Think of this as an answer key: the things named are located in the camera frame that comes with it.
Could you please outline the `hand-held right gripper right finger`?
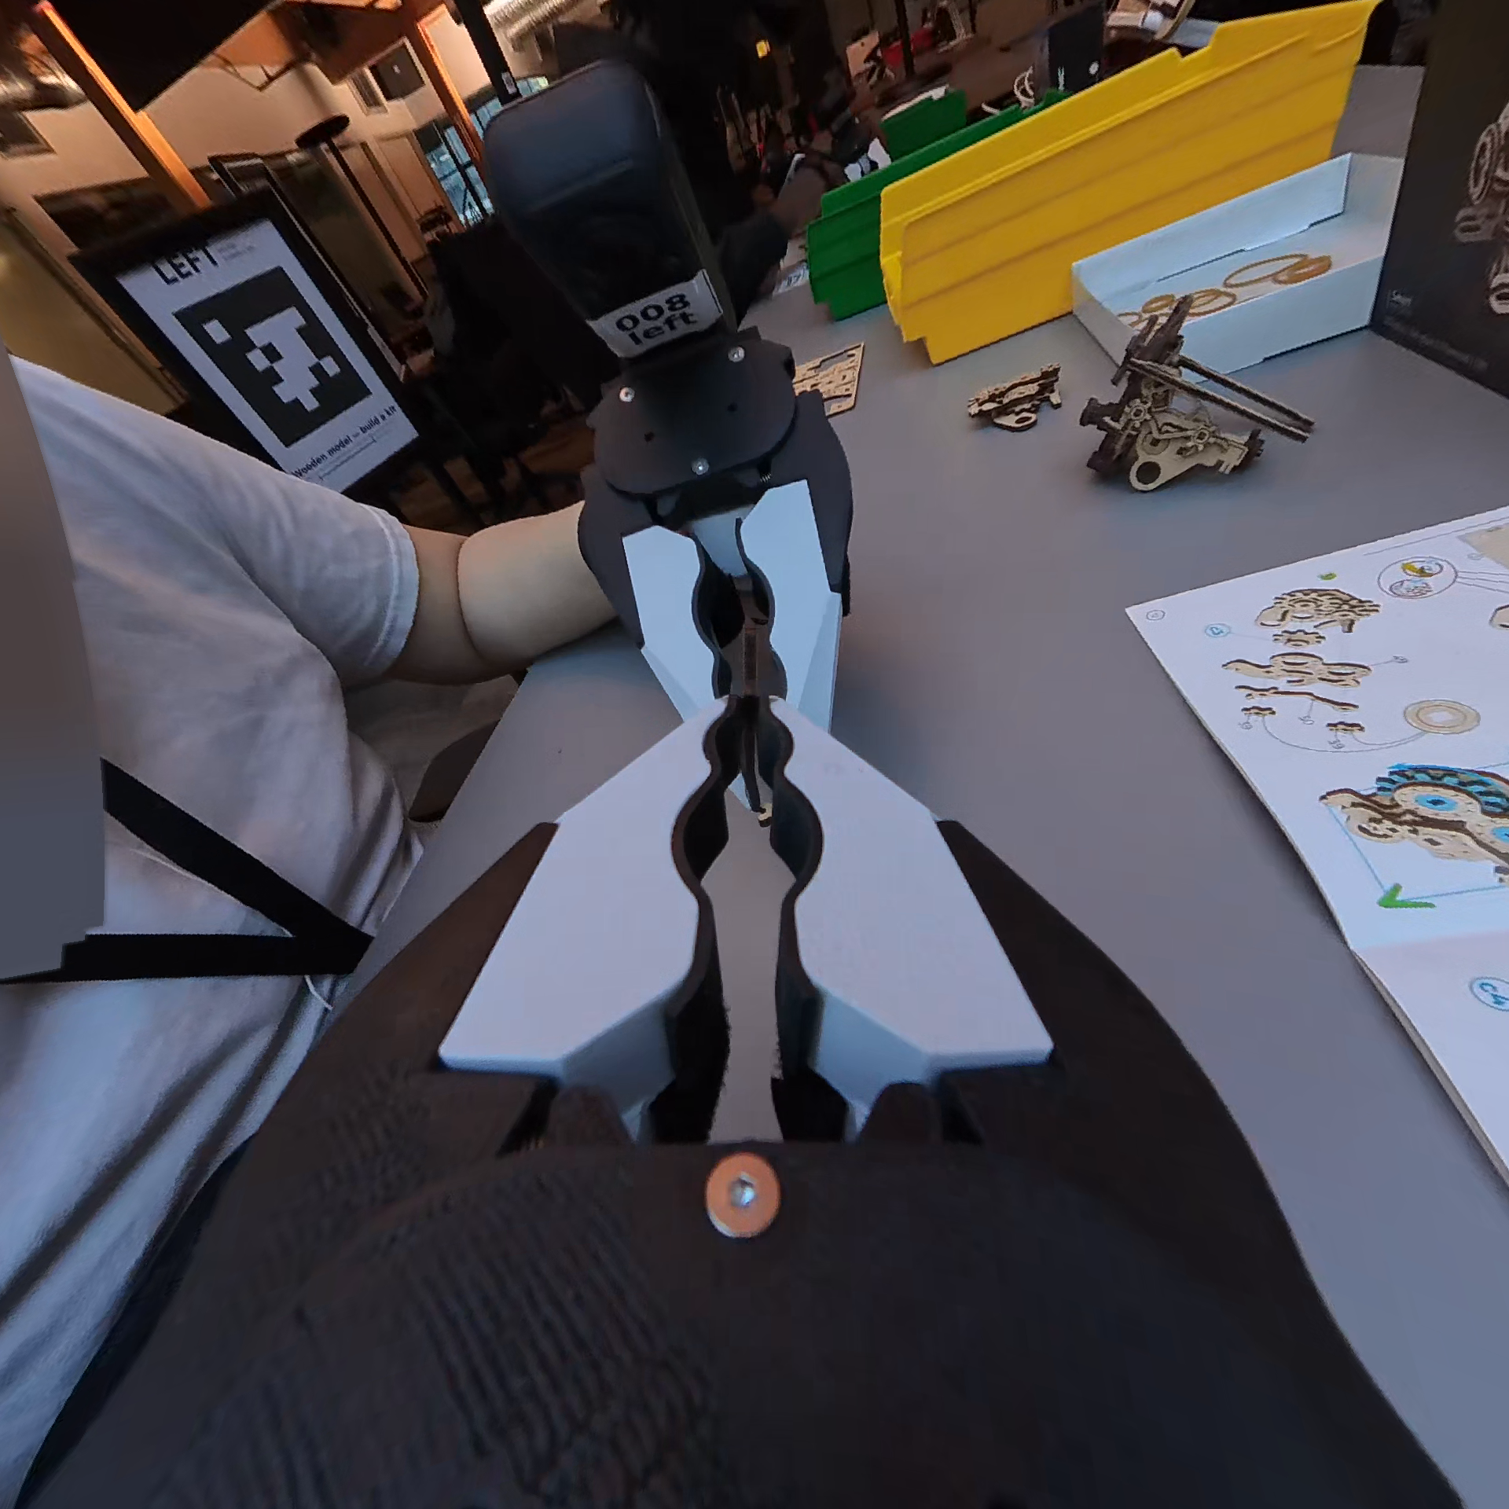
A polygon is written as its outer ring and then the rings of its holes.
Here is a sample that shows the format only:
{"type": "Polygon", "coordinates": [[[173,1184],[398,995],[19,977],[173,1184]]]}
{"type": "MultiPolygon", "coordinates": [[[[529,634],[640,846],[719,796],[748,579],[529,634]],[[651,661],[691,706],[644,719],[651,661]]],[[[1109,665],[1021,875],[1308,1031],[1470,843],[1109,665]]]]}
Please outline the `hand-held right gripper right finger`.
{"type": "Polygon", "coordinates": [[[753,715],[780,907],[771,1085],[789,1141],[854,1139],[881,1094],[1048,1064],[1052,1035],[933,812],[773,697],[753,715]]]}

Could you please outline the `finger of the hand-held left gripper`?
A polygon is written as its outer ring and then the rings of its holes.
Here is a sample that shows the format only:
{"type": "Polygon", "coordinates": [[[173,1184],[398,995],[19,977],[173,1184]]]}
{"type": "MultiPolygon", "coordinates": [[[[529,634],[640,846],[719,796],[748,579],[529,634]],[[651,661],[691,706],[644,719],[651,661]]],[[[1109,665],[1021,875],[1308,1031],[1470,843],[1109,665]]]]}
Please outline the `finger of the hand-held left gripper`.
{"type": "Polygon", "coordinates": [[[773,487],[743,519],[743,559],[761,589],[752,688],[816,726],[834,719],[843,597],[823,555],[809,482],[773,487]]]}
{"type": "Polygon", "coordinates": [[[692,721],[721,701],[723,650],[701,615],[707,561],[699,543],[667,528],[624,539],[642,656],[676,713],[692,721]]]}

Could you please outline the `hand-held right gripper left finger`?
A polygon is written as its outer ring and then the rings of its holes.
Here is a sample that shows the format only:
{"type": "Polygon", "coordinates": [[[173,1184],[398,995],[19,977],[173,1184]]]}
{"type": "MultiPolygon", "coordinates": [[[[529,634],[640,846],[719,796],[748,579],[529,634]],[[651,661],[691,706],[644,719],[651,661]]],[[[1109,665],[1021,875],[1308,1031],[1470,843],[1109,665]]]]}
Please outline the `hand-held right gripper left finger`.
{"type": "Polygon", "coordinates": [[[730,839],[741,735],[726,697],[541,827],[446,1069],[601,1091],[633,1139],[710,1137],[730,1019],[705,879],[730,839]]]}

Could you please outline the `slotted wooden axle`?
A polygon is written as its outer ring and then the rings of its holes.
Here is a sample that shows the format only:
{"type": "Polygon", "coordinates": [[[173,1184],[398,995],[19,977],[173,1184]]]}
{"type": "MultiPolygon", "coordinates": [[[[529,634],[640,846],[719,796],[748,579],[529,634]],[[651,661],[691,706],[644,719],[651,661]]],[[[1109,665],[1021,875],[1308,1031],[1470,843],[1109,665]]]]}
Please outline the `slotted wooden axle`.
{"type": "MultiPolygon", "coordinates": [[[[743,597],[743,634],[739,647],[739,697],[755,699],[762,690],[762,652],[768,622],[753,607],[753,597],[743,597]]],[[[762,787],[761,719],[755,712],[743,715],[741,733],[741,785],[743,800],[761,828],[771,825],[771,801],[762,787]]]]}

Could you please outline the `wooden parts sheet piece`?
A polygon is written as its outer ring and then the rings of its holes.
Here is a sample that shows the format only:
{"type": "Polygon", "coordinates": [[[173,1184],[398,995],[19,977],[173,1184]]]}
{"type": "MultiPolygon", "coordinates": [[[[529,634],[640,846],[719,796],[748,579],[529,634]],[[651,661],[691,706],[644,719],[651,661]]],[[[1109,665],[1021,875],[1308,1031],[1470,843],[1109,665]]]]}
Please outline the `wooden parts sheet piece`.
{"type": "Polygon", "coordinates": [[[795,368],[795,394],[798,397],[816,394],[829,421],[856,410],[863,356],[865,343],[856,343],[800,363],[795,368]]]}

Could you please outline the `green plastic bin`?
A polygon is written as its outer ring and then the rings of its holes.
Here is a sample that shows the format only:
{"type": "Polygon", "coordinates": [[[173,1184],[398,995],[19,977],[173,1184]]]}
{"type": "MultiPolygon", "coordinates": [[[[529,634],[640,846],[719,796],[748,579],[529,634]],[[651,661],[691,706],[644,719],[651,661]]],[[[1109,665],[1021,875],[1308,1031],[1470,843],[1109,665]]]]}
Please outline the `green plastic bin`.
{"type": "Polygon", "coordinates": [[[822,216],[807,228],[807,270],[816,302],[825,306],[836,322],[883,306],[883,192],[1066,101],[1068,95],[1052,88],[1030,106],[1012,104],[969,124],[965,94],[946,88],[940,95],[917,99],[890,117],[890,164],[825,194],[822,216]]]}

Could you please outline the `small wooden part assembly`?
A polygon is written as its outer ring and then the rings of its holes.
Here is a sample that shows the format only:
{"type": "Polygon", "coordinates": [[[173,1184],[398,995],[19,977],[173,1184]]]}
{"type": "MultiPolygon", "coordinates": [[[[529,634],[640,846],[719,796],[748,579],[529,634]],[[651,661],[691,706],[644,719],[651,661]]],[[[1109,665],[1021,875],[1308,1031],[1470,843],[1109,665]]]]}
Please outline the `small wooden part assembly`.
{"type": "Polygon", "coordinates": [[[1037,426],[1044,408],[1061,410],[1062,367],[1044,365],[983,388],[969,403],[969,419],[1005,431],[1023,433],[1037,426]]]}

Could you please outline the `dark wooden model assembly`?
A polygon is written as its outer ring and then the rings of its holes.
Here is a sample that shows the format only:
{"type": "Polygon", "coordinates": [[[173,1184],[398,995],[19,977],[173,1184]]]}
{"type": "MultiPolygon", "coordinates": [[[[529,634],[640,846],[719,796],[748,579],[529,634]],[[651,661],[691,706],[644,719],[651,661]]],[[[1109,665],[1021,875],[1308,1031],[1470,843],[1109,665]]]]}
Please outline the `dark wooden model assembly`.
{"type": "Polygon", "coordinates": [[[1113,401],[1088,401],[1080,424],[1100,433],[1088,465],[1154,492],[1197,471],[1222,478],[1251,467],[1267,435],[1307,444],[1316,422],[1301,410],[1185,352],[1195,295],[1168,298],[1127,343],[1113,401]]]}

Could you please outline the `yellow plastic bin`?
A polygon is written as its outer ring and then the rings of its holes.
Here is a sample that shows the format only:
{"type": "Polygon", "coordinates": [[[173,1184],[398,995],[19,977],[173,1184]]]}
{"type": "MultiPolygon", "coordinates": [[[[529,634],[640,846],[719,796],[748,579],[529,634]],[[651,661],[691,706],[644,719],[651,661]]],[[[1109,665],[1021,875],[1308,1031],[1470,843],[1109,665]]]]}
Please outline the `yellow plastic bin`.
{"type": "Polygon", "coordinates": [[[933,365],[1073,311],[1071,270],[1332,155],[1373,2],[1217,25],[881,194],[881,273],[933,365]]]}

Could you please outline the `black white marker sign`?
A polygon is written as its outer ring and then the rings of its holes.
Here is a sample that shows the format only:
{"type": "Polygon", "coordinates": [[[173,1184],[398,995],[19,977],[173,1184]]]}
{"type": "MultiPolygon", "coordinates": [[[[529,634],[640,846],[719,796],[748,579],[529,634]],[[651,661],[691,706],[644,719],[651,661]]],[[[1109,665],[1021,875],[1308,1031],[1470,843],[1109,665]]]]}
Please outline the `black white marker sign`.
{"type": "Polygon", "coordinates": [[[421,455],[401,368],[274,191],[71,264],[202,412],[276,469],[355,496],[421,455]]]}

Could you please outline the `assembly instruction booklet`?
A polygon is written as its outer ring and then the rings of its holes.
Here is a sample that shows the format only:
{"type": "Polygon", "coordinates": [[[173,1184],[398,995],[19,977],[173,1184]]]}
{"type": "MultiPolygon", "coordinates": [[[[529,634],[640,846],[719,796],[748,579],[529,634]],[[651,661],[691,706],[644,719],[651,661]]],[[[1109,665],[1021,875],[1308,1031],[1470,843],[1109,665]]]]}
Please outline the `assembly instruction booklet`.
{"type": "Polygon", "coordinates": [[[1508,1173],[1508,510],[1127,611],[1508,1173]]]}

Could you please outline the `white cardboard tray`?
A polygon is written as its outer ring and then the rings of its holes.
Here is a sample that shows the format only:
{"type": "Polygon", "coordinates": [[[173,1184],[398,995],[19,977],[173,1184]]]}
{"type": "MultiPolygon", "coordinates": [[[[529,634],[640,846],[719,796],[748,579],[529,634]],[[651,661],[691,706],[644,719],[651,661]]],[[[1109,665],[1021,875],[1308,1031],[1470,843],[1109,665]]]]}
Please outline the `white cardboard tray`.
{"type": "Polygon", "coordinates": [[[1086,257],[1073,313],[1113,358],[1195,295],[1185,352],[1242,372],[1371,322],[1404,160],[1346,155],[1086,257]]]}

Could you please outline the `black model kit box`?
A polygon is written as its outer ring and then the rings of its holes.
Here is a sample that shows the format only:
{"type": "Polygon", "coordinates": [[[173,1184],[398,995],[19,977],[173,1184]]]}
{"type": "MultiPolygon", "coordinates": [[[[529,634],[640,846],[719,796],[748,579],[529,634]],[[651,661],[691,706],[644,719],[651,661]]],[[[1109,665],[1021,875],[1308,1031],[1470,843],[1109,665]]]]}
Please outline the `black model kit box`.
{"type": "Polygon", "coordinates": [[[1508,394],[1508,4],[1445,2],[1371,329],[1508,394]]]}

